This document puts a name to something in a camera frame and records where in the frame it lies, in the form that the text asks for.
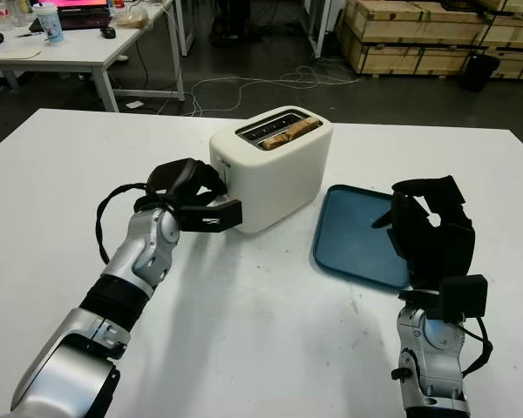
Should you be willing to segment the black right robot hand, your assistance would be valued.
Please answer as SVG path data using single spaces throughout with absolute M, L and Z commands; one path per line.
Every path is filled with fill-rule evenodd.
M 404 180 L 392 190 L 391 209 L 372 226 L 387 229 L 397 255 L 406 261 L 410 286 L 437 290 L 443 278 L 467 275 L 475 231 L 453 176 Z

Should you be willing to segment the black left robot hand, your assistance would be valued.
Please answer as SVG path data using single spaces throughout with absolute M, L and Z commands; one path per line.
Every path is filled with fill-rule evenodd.
M 194 158 L 157 166 L 146 183 L 152 191 L 164 191 L 161 196 L 174 208 L 207 206 L 227 193 L 219 173 L 211 165 Z

